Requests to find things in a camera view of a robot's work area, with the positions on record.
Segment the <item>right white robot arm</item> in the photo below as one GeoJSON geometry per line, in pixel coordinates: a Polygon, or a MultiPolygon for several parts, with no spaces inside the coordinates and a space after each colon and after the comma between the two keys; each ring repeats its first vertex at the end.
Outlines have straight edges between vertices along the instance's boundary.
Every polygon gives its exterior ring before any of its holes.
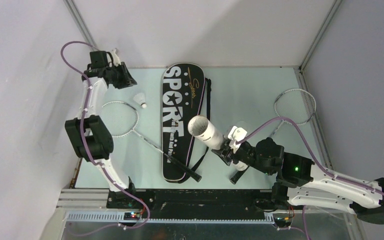
{"type": "Polygon", "coordinates": [[[271,189],[271,204],[277,209],[286,206],[316,206],[356,215],[361,221],[384,225],[384,178],[354,185],[339,180],[334,172],[320,169],[306,157],[288,153],[268,137],[252,146],[247,141],[231,146],[221,137],[210,140],[211,151],[227,166],[239,165],[242,170],[254,168],[266,175],[276,175],[271,189]]]}

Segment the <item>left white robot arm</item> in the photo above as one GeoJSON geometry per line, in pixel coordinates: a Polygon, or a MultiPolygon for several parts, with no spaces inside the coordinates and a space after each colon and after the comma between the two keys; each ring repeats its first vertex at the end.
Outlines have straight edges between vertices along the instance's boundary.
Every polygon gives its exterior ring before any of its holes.
{"type": "Polygon", "coordinates": [[[74,119],[64,124],[75,154],[91,163],[103,175],[112,192],[121,192],[118,201],[125,208],[133,208],[138,194],[130,190],[131,179],[112,162],[114,137],[100,113],[109,86],[116,89],[137,84],[116,50],[95,50],[89,53],[90,63],[81,72],[82,103],[74,119]]]}

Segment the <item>white shuttlecock tube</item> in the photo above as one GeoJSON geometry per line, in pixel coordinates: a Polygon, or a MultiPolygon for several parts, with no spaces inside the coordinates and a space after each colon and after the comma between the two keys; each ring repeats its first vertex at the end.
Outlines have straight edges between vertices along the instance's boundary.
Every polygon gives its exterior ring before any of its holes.
{"type": "MultiPolygon", "coordinates": [[[[193,137],[204,143],[208,148],[210,148],[210,150],[225,149],[226,144],[229,144],[229,140],[227,139],[227,134],[229,130],[227,131],[226,135],[222,134],[210,122],[210,120],[203,115],[194,116],[189,121],[187,129],[193,137]]],[[[231,163],[230,165],[233,165],[236,170],[240,172],[248,168],[248,165],[243,162],[231,163]]]]}

